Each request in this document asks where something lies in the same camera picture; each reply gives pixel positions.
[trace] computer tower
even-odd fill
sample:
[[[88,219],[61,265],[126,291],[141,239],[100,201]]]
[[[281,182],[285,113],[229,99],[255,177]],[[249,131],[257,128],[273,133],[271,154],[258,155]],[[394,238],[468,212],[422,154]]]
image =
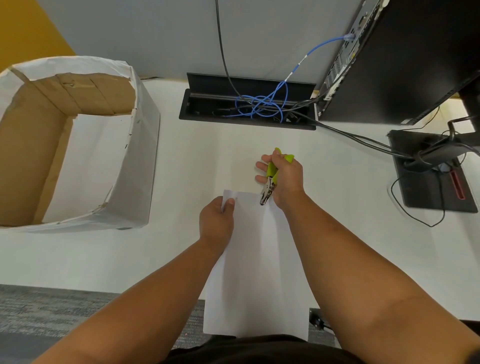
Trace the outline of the computer tower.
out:
[[[415,124],[480,75],[479,14],[479,1],[366,0],[318,120]]]

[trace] gray wall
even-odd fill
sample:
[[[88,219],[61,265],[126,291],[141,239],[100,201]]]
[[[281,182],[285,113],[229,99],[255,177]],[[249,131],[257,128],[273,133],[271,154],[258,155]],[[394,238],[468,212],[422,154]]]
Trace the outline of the gray wall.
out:
[[[38,0],[79,55],[127,61],[142,76],[225,74],[214,0]],[[231,75],[283,80],[320,42],[348,31],[361,0],[219,0]],[[309,56],[292,81],[318,82],[341,42]]]

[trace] metal jaw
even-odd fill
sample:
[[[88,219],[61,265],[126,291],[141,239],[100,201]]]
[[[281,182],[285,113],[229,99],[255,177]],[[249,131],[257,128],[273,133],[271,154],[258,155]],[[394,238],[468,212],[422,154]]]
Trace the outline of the metal jaw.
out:
[[[267,183],[262,190],[262,198],[260,199],[260,204],[265,205],[268,198],[272,195],[275,184],[272,181],[273,177],[267,177]]]

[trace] black cable management box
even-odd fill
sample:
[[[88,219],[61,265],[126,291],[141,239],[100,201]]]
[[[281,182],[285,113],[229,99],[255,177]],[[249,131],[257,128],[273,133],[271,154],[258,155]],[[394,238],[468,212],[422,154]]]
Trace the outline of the black cable management box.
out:
[[[235,99],[237,93],[233,90],[226,76],[213,76],[207,74],[187,73],[190,88],[185,90],[183,102],[180,109],[179,119],[226,122],[229,124],[245,124],[274,126],[279,128],[293,128],[315,130],[316,125],[312,120],[304,117],[297,117],[291,114],[287,120],[280,122],[280,114],[274,117],[261,117],[254,115],[231,117],[229,115],[238,115],[235,109]],[[231,77],[233,84],[242,95],[258,96],[269,95],[278,85],[279,81],[260,80],[254,78]],[[301,82],[287,82],[288,100],[285,108],[292,107],[296,103],[308,100],[315,88],[315,84]],[[274,102],[281,105],[285,99],[285,87],[279,89],[275,95]],[[242,100],[238,101],[238,106],[245,105]],[[313,104],[297,110],[298,112],[315,119]]]

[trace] blue ethernet cable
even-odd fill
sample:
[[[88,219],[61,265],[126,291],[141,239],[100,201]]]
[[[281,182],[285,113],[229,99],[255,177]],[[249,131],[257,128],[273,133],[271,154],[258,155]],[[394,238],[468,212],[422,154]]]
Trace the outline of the blue ethernet cable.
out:
[[[290,74],[287,76],[287,78],[284,80],[284,81],[281,81],[278,83],[277,87],[275,88],[275,90],[273,90],[272,93],[270,93],[269,95],[267,96],[250,96],[250,95],[242,95],[243,98],[245,99],[249,99],[250,102],[253,104],[252,106],[252,110],[249,111],[249,112],[242,112],[240,109],[238,109],[238,100],[240,99],[240,96],[238,96],[236,99],[235,99],[235,108],[237,109],[237,111],[239,112],[238,114],[235,114],[235,115],[228,115],[227,117],[236,117],[236,116],[250,116],[251,118],[253,118],[254,115],[258,115],[258,116],[261,116],[261,117],[264,117],[264,118],[271,118],[273,116],[276,116],[278,113],[280,113],[280,122],[283,121],[283,107],[285,106],[286,102],[287,102],[287,98],[288,98],[288,85],[287,85],[287,81],[288,79],[293,75],[293,73],[297,70],[297,68],[301,65],[301,63],[308,57],[310,56],[313,52],[315,52],[318,48],[324,46],[325,44],[328,44],[328,43],[331,43],[331,42],[335,42],[337,40],[345,40],[345,41],[352,41],[355,39],[355,35],[354,34],[346,34],[344,36],[336,36],[335,38],[331,38],[329,40],[326,40],[325,42],[323,43],[320,43],[319,45],[313,47],[306,55],[305,57],[302,58],[302,60],[295,66],[295,68],[292,70],[292,72],[290,72]],[[281,105],[278,105],[277,103],[275,103],[273,100],[274,100],[274,97],[275,97],[275,94],[277,93],[277,91],[279,89],[281,89],[283,86],[285,86],[285,99],[283,100],[283,103]],[[258,110],[258,106],[260,105],[265,105],[265,106],[271,106],[271,107],[276,107],[278,109],[278,111],[275,111],[273,113],[270,113],[270,114],[264,114],[264,113],[261,113],[261,109]]]

